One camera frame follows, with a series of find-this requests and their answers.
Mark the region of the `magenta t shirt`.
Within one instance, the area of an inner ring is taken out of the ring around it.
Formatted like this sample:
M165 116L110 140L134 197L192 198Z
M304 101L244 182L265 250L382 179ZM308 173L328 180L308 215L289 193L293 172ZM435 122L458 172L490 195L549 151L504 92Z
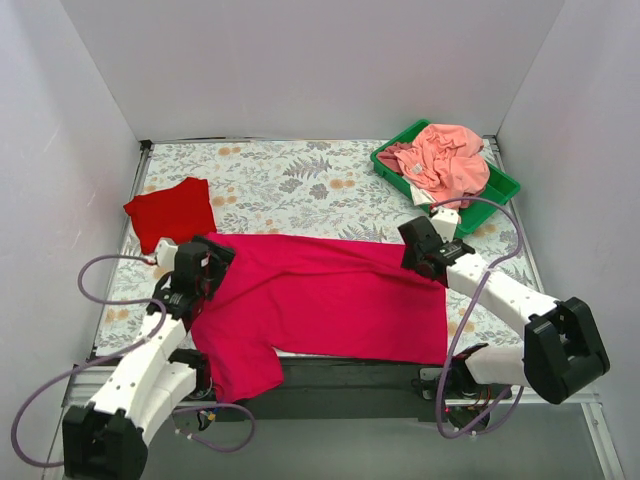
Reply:
M444 288L402 269L400 244L210 233L236 256L191 329L231 403L279 386L278 352L442 364Z

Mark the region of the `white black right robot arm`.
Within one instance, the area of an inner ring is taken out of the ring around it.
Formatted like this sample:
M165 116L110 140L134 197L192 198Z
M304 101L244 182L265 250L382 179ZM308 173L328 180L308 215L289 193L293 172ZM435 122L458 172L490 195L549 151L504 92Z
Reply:
M537 292L491 266L460 239L446 241L428 217L399 228L405 244L402 267L470 298L522 340L519 348L478 345L450 351L440 382L452 373L454 389L475 397L490 384L533 389L558 405L611 368L590 307Z

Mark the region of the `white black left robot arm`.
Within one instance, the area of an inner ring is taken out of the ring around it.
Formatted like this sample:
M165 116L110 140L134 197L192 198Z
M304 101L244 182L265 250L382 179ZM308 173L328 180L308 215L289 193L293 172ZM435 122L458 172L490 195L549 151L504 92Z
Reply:
M145 300L132 346L102 387L62 422L64 473L72 479L138 479L149 445L186 397L205 398L213 386L204 357L179 345L221 286L232 248L202 236L177 245L163 239L151 259L165 273Z

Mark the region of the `folded red t shirt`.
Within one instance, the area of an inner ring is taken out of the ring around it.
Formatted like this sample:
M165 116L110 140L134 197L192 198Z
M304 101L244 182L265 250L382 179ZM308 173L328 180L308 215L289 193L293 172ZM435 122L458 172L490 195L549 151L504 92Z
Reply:
M123 208L145 255L155 251L161 238L181 244L216 231L205 179L187 177L172 188L137 195Z

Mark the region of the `white garment in bin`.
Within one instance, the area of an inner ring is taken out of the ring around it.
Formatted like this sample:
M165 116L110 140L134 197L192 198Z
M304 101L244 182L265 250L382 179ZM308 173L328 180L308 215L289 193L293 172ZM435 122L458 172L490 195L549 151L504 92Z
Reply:
M436 203L436 200L429 192L420 189L413 184L410 184L409 187L410 196L415 206L432 205Z

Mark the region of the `salmon pink t shirt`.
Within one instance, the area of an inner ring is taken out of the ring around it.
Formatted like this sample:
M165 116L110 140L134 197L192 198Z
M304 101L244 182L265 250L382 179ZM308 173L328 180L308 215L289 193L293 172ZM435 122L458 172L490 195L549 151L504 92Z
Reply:
M460 125L429 124L395 152L402 174L435 202L481 193L490 171L481 137Z

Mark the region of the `green plastic bin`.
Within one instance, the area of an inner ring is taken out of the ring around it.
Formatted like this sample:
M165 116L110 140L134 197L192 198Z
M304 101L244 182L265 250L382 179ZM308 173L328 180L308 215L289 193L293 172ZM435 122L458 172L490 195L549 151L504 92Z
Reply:
M415 122L413 125L406 128L401 133L392 137L391 140L387 141L382 146L378 147L370 155L371 161L373 162L374 172L411 201L412 199L410 196L409 185L412 184L412 182L408 178L406 178L404 175L395 174L389 168L381 164L376 159L376 154L396 142L410 143L420 133L420 131L424 129L426 126L428 126L429 124L435 124L435 123L431 123L425 119L421 119ZM509 175L499 170L498 167L494 166L491 163L491 161L489 160L491 149L485 145L485 142L484 142L484 148L480 152L480 154L484 158L484 160L486 161L489 167L490 177L484 190L479 194L475 194L471 196L482 197L490 201L493 201L499 205L507 204L508 201L511 200L515 196L515 194L519 192L520 184L516 180L511 178ZM417 207L426 211L429 206L430 205L421 205Z

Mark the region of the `dusty rose t shirt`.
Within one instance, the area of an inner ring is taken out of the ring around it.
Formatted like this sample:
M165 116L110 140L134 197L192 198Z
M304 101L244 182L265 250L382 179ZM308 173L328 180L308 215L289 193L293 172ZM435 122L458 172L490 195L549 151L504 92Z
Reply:
M398 175L403 175L403 163L398 160L397 153L412 148L410 143L396 142L376 154L376 159Z

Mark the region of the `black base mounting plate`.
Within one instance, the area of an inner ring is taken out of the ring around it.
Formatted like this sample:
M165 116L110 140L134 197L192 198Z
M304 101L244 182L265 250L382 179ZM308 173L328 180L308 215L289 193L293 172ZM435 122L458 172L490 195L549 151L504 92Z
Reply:
M435 365L283 356L284 382L237 403L257 420L435 420Z

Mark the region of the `aluminium front frame rail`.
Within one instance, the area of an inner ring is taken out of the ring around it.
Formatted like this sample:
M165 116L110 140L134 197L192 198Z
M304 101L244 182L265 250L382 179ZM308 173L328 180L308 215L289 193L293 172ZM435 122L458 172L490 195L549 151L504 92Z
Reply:
M136 425L148 435L172 414L215 413L222 422L242 420L353 420L411 418L474 433L500 423L492 407L542 404L535 390L502 384L475 385L450 373L443 398L436 398L441 369L388 361L339 357L284 356L282 385L252 399L223 403L223 388L211 380L203 358L193 350L173 354L143 406Z

